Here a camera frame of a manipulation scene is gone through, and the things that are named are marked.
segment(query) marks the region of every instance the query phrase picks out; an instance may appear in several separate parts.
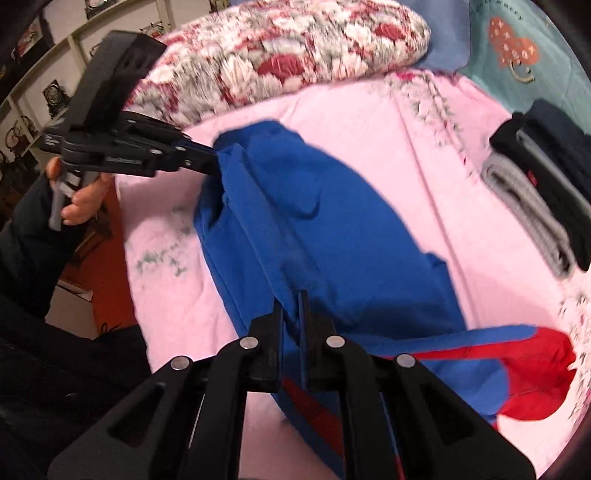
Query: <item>picture frame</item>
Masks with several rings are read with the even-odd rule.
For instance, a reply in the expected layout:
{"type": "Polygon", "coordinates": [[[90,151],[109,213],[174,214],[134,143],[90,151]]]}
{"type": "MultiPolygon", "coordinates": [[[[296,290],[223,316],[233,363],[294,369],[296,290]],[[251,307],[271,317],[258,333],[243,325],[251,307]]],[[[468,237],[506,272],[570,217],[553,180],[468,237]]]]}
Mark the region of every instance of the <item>picture frame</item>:
{"type": "Polygon", "coordinates": [[[165,34],[164,24],[161,21],[156,22],[156,23],[151,23],[147,27],[140,28],[139,31],[140,31],[140,33],[143,33],[144,35],[147,35],[152,38],[158,38],[160,35],[165,34]]]}
{"type": "Polygon", "coordinates": [[[43,96],[47,102],[49,116],[52,119],[70,104],[70,96],[66,93],[64,87],[59,84],[57,79],[45,87],[43,96]]]}
{"type": "Polygon", "coordinates": [[[209,12],[212,14],[221,12],[231,6],[230,0],[209,0],[209,12]]]}
{"type": "Polygon", "coordinates": [[[95,15],[101,13],[103,10],[115,5],[118,0],[84,0],[86,19],[90,20],[95,15]]]}
{"type": "Polygon", "coordinates": [[[15,45],[14,59],[18,78],[22,78],[53,45],[55,43],[49,25],[41,13],[15,45]]]}

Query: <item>bed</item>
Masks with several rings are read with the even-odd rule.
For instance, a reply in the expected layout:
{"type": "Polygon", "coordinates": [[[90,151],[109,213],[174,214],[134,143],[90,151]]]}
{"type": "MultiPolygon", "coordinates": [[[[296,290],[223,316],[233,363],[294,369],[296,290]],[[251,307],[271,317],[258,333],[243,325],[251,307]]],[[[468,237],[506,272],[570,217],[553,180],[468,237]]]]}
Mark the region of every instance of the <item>bed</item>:
{"type": "MultiPolygon", "coordinates": [[[[323,8],[334,9],[329,3],[323,8]]],[[[241,8],[244,12],[237,7],[228,14],[226,25],[234,22],[236,28],[243,21],[236,13],[241,8]]],[[[174,69],[167,65],[174,64],[171,59],[177,65],[182,61],[178,55],[167,60],[165,54],[130,108],[183,127],[193,140],[207,145],[229,129],[263,119],[280,121],[359,173],[398,212],[418,246],[447,262],[470,328],[529,323],[567,333],[577,353],[577,370],[564,403],[545,420],[501,416],[498,428],[530,458],[538,476],[547,471],[544,478],[579,478],[561,475],[581,465],[581,458],[573,460],[573,455],[588,441],[591,274],[576,271],[560,282],[549,275],[527,235],[495,201],[478,171],[490,154],[491,134],[510,112],[527,110],[535,98],[552,100],[591,131],[591,116],[580,101],[591,99],[591,84],[558,28],[528,0],[458,0],[450,8],[467,21],[469,16],[472,25],[471,33],[464,25],[455,30],[455,38],[445,39],[458,45],[460,54],[453,58],[416,55],[423,59],[415,68],[386,75],[380,66],[370,66],[379,74],[370,78],[351,61],[333,66],[332,78],[320,78],[318,85],[307,82],[306,88],[286,81],[298,73],[292,64],[275,65],[289,74],[280,92],[265,85],[265,95],[289,95],[265,101],[247,95],[230,108],[202,102],[187,113],[184,104],[191,103],[190,97],[179,98],[169,88],[174,69]],[[504,56],[500,41],[506,34],[518,41],[516,57],[504,56]],[[154,82],[159,87],[150,91],[154,82]]],[[[290,21],[295,23],[290,28],[305,28],[298,18],[290,21]]],[[[203,27],[199,21],[191,25],[164,39],[168,53],[186,45],[183,31],[203,27]]],[[[431,40],[440,41],[441,29],[430,27],[431,40]]],[[[363,38],[363,32],[356,35],[363,38]]],[[[416,51],[424,48],[420,43],[416,51]]],[[[580,39],[573,43],[580,48],[580,39]]],[[[415,64],[413,53],[409,58],[415,64]]],[[[232,72],[246,75],[244,69],[232,72]]],[[[153,370],[176,355],[194,360],[214,355],[237,338],[193,227],[203,180],[191,171],[160,173],[153,179],[117,178],[129,283],[153,370]]],[[[337,478],[270,395],[249,395],[242,445],[243,478],[337,478]]]]}

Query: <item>black sleeve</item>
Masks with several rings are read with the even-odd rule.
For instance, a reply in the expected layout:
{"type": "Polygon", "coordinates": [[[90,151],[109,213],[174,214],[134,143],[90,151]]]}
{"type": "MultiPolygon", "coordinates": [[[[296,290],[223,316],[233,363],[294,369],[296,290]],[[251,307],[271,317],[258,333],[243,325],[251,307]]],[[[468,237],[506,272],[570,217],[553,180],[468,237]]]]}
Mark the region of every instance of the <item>black sleeve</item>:
{"type": "Polygon", "coordinates": [[[86,225],[48,227],[53,191],[41,175],[0,232],[0,294],[43,319],[66,262],[82,241],[86,225]]]}

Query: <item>human hand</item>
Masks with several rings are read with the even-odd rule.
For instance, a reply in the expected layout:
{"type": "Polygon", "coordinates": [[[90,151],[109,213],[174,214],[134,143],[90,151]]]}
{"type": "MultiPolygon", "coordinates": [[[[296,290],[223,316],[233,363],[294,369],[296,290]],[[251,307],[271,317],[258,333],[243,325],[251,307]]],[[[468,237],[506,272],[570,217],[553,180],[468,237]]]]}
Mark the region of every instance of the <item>human hand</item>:
{"type": "MultiPolygon", "coordinates": [[[[49,161],[45,173],[51,187],[55,188],[56,179],[61,173],[59,157],[53,157],[49,161]]],[[[113,175],[111,173],[101,173],[93,183],[72,195],[72,203],[61,211],[64,225],[80,225],[94,217],[112,183],[113,175]]]]}

